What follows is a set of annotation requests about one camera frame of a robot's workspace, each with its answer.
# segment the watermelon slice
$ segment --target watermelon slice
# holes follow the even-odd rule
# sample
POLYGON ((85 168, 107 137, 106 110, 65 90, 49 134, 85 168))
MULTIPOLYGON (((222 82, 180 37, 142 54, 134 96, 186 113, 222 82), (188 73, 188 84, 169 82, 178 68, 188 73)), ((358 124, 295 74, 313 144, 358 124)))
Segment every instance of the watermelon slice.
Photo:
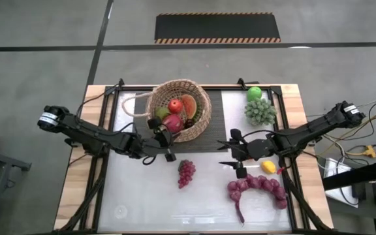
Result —
POLYGON ((193 119, 196 114, 196 101, 192 95, 182 95, 181 100, 185 107, 187 119, 193 119))

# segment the green apple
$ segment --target green apple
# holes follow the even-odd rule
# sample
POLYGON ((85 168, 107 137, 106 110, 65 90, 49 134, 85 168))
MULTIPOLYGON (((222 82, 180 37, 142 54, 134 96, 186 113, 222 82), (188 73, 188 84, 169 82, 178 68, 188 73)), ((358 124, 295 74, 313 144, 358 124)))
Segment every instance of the green apple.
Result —
POLYGON ((251 87, 247 90, 247 101, 254 101, 262 97, 262 90, 259 87, 251 87))
POLYGON ((167 115, 169 115, 169 114, 170 114, 169 109, 166 108, 166 107, 158 107, 155 110, 155 115, 157 117, 159 117, 161 120, 163 120, 164 118, 166 118, 167 115))

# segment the wicker basket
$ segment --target wicker basket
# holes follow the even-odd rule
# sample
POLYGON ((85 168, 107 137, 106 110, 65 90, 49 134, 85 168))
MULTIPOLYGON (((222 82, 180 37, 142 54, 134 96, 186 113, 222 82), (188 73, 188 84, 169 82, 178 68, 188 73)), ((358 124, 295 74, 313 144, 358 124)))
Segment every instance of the wicker basket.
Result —
MULTIPOLYGON (((212 104, 208 94, 195 82, 181 79, 165 82, 153 89, 152 92, 136 95, 125 99, 122 108, 127 115, 132 117, 147 117, 147 120, 155 116, 156 107, 167 107, 172 99, 181 99, 184 94, 192 95, 196 101, 197 113, 194 117, 195 124, 185 130, 182 130, 174 142, 185 142, 195 139, 208 126, 212 118, 212 104), (130 99, 149 97, 146 103, 146 112, 144 114, 132 114, 125 108, 125 102, 130 99)), ((183 122, 187 120, 185 109, 180 113, 183 122)))

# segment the red apple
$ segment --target red apple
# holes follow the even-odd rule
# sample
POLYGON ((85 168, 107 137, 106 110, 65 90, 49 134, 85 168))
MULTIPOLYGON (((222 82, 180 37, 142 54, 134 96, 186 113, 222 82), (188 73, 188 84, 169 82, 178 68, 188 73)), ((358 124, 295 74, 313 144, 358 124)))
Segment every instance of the red apple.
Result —
POLYGON ((168 109, 173 114, 179 114, 182 111, 182 102, 178 99, 172 99, 169 101, 168 109))

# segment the basket handle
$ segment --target basket handle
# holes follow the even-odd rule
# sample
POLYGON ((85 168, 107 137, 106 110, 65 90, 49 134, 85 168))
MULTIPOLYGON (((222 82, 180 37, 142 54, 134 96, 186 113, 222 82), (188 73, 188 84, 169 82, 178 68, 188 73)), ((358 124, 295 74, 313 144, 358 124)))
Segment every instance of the basket handle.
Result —
POLYGON ((132 114, 130 113, 126 107, 125 107, 125 103, 131 99, 135 99, 135 98, 141 98, 141 97, 148 97, 148 96, 151 96, 151 94, 153 94, 153 92, 147 92, 147 93, 143 93, 143 94, 140 94, 140 95, 135 95, 134 97, 129 97, 129 98, 126 98, 122 103, 121 103, 121 107, 123 108, 124 112, 128 115, 128 116, 132 116, 134 118, 141 118, 141 117, 147 117, 149 116, 149 113, 144 113, 144 114, 132 114))

